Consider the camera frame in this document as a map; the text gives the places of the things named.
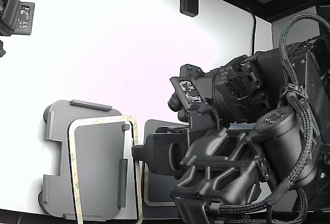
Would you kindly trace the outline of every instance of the white backdrop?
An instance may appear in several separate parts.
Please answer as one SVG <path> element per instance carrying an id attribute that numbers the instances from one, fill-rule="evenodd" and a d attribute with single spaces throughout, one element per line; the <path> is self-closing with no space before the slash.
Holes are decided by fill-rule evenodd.
<path id="1" fill-rule="evenodd" d="M 179 12 L 179 0 L 21 1 L 36 9 L 31 36 L 2 38 L 0 209 L 43 213 L 43 174 L 59 167 L 59 144 L 44 140 L 50 104 L 111 105 L 137 119 L 142 139 L 146 120 L 177 121 L 167 101 L 180 66 L 206 72 L 251 52 L 251 15 L 221 0 L 200 0 L 194 18 Z M 271 24 L 258 19 L 256 49 L 271 48 Z M 133 190 L 129 182 L 128 199 Z M 130 207 L 119 218 L 134 218 Z"/>

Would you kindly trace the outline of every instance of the screw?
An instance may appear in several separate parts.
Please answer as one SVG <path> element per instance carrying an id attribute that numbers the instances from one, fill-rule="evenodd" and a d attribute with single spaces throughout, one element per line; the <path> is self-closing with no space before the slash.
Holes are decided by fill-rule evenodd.
<path id="1" fill-rule="evenodd" d="M 203 194 L 202 193 L 197 193 L 197 198 L 202 199 L 203 198 Z"/>
<path id="2" fill-rule="evenodd" d="M 254 82 L 253 82 L 253 85 L 254 85 L 254 86 L 259 86 L 259 85 L 260 85 L 260 81 L 258 81 L 258 80 L 254 81 Z"/>

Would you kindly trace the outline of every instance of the black clamp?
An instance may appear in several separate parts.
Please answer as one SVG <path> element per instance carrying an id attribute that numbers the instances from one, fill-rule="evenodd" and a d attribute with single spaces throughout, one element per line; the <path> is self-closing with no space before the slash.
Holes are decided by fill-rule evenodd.
<path id="1" fill-rule="evenodd" d="M 282 96 L 285 96 L 288 92 L 291 92 L 291 93 L 294 93 L 304 99 L 307 99 L 307 95 L 305 94 L 305 91 L 304 91 L 304 88 L 301 86 L 301 87 L 297 87 L 293 84 L 290 84 L 288 83 L 287 86 L 284 87 L 283 89 L 283 94 Z"/>

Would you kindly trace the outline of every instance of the gray plastic holder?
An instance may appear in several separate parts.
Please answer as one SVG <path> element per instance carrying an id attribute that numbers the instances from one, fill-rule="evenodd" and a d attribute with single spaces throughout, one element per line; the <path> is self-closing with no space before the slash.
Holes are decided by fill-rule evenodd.
<path id="1" fill-rule="evenodd" d="M 44 113 L 46 140 L 61 142 L 60 176 L 44 175 L 39 204 L 52 216 L 75 219 L 68 153 L 68 127 L 77 119 L 119 116 L 111 106 L 58 101 Z M 127 160 L 123 159 L 125 122 L 75 130 L 83 220 L 106 221 L 125 207 Z"/>

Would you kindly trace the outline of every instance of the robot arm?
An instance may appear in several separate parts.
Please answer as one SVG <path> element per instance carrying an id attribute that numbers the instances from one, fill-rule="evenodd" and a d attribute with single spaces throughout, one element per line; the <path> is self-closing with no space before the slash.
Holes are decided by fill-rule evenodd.
<path id="1" fill-rule="evenodd" d="M 288 27 L 302 18 L 295 16 Z M 303 187 L 327 170 L 320 154 L 330 143 L 330 40 L 284 43 L 285 36 L 279 49 L 235 58 L 208 73 L 184 65 L 180 77 L 171 78 L 169 107 L 189 125 L 159 128 L 133 156 L 151 172 L 179 179 L 172 197 L 184 222 L 273 223 L 272 205 L 289 190 L 301 201 L 290 223 L 303 222 Z M 256 125 L 227 129 L 234 122 Z M 260 182 L 272 194 L 254 203 Z M 238 221 L 264 209 L 264 220 Z"/>
<path id="2" fill-rule="evenodd" d="M 31 35 L 34 8 L 34 3 L 0 0 L 0 36 Z M 0 41 L 0 57 L 5 54 Z"/>

